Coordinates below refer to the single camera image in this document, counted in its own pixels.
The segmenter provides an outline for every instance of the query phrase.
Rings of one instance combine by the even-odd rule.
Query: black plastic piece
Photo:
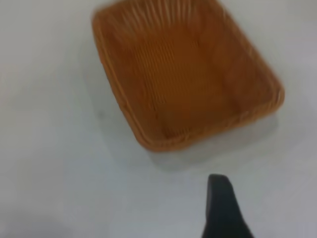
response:
[[[254,238],[241,214],[233,186],[224,175],[210,175],[203,238]]]

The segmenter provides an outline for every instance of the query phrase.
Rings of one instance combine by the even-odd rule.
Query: white surface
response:
[[[134,139],[90,17],[102,0],[0,1],[0,238],[197,238],[228,175],[257,238],[317,237],[317,2],[223,0],[286,88],[272,117],[188,150]]]

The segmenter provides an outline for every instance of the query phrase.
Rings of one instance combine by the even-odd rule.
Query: basket bottom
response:
[[[174,138],[239,113],[224,75],[186,31],[148,38],[127,55],[134,79],[125,91],[151,139]]]

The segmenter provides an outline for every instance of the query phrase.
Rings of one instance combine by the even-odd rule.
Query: wicker basket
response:
[[[278,109],[284,89],[215,0],[126,0],[93,30],[112,91],[136,139],[186,147]]]

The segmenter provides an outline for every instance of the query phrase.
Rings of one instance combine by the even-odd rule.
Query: woven texture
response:
[[[273,111],[284,89],[214,0],[126,0],[93,30],[112,91],[135,137],[180,149]]]

